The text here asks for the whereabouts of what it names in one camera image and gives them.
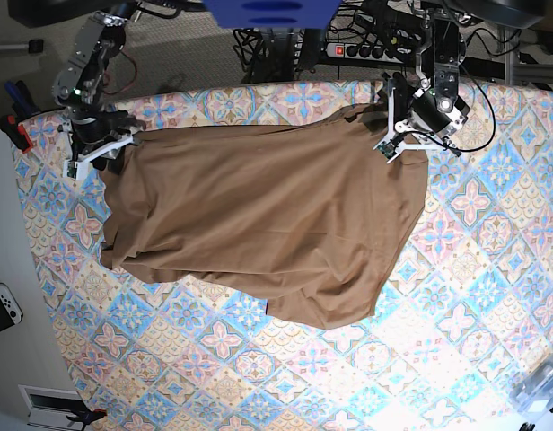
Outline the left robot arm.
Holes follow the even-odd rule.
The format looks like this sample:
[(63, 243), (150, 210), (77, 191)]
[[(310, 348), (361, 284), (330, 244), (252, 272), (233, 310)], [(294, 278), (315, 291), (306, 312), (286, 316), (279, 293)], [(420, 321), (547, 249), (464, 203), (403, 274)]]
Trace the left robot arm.
[(410, 13), (387, 1), (364, 1), (360, 9), (373, 18), (372, 31), (385, 54), (416, 76), (410, 82), (400, 72), (382, 75), (388, 128), (375, 149), (388, 163), (405, 151), (443, 149), (459, 156), (452, 135), (462, 129), (470, 111), (459, 95), (466, 51), (459, 26), (443, 6), (430, 2)]

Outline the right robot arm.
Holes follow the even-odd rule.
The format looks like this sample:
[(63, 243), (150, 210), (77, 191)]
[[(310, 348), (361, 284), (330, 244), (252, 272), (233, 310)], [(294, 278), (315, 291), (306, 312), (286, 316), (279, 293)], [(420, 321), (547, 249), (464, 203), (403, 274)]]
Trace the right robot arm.
[(126, 41), (125, 27), (138, 3), (121, 3), (93, 13), (78, 31), (75, 47), (57, 75), (52, 94), (63, 108), (59, 131), (66, 136), (62, 175), (84, 180), (92, 167), (116, 165), (122, 148), (136, 145), (146, 124), (104, 102), (105, 73)]

